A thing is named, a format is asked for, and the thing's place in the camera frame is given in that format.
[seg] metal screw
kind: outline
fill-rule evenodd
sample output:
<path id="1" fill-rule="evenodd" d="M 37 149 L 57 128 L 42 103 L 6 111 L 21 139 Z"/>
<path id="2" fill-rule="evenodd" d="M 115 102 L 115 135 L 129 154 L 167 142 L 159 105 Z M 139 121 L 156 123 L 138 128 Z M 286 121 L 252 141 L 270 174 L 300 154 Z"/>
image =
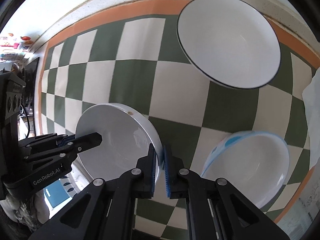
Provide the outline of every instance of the metal screw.
<path id="1" fill-rule="evenodd" d="M 95 179 L 93 181 L 93 185 L 95 186 L 101 186 L 103 184 L 103 180 L 102 179 Z"/>
<path id="2" fill-rule="evenodd" d="M 138 169 L 138 168 L 135 168 L 135 169 L 133 169 L 133 170 L 131 171 L 131 173 L 132 173 L 133 175 L 139 175 L 139 174 L 141 173 L 141 170 Z"/>
<path id="3" fill-rule="evenodd" d="M 217 180 L 217 183 L 218 183 L 219 185 L 221 185 L 221 186 L 225 186 L 225 185 L 227 185 L 227 180 L 224 179 L 224 178 L 219 178 L 219 179 Z"/>
<path id="4" fill-rule="evenodd" d="M 188 175 L 188 174 L 189 174 L 189 170 L 188 170 L 188 169 L 181 169 L 181 170 L 179 171 L 179 173 L 180 173 L 181 175 Z"/>

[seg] white bowl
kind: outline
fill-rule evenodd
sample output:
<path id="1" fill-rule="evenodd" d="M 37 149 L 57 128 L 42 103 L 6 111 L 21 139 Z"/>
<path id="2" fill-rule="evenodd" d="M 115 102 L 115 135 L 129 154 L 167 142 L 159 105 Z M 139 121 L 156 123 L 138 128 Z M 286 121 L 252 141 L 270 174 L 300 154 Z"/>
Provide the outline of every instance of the white bowl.
<path id="1" fill-rule="evenodd" d="M 83 166 L 93 179 L 119 178 L 136 167 L 137 160 L 148 154 L 152 143 L 157 154 L 157 180 L 163 165 L 162 145 L 156 129 L 142 114 L 117 103 L 91 106 L 78 121 L 76 138 L 93 132 L 101 134 L 101 145 L 79 153 Z"/>
<path id="2" fill-rule="evenodd" d="M 234 133 L 213 149 L 201 176 L 225 178 L 258 208 L 279 191 L 289 169 L 286 142 L 269 132 Z"/>
<path id="3" fill-rule="evenodd" d="M 190 62 L 212 81 L 232 88 L 258 88 L 280 66 L 277 36 L 255 8 L 241 0 L 193 0 L 177 23 Z"/>

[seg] checkered tablecloth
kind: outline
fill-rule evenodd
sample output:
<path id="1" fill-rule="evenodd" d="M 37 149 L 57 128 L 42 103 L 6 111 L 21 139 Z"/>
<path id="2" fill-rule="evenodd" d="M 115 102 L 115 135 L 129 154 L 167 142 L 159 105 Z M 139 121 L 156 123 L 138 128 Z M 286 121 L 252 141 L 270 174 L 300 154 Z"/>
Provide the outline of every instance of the checkered tablecloth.
<path id="1" fill-rule="evenodd" d="M 261 210 L 275 219 L 309 171 L 309 137 L 302 91 L 315 69 L 284 44 L 281 66 L 266 86 L 228 89 L 193 67 L 176 36 L 177 15 L 145 15 L 104 24 L 49 48 L 42 77 L 43 133 L 73 134 L 81 114 L 117 102 L 149 118 L 163 144 L 198 173 L 230 133 L 262 130 L 289 145 L 284 185 Z M 164 239 L 188 239 L 185 202 L 165 195 L 164 174 L 155 197 L 138 200 L 135 228 Z"/>

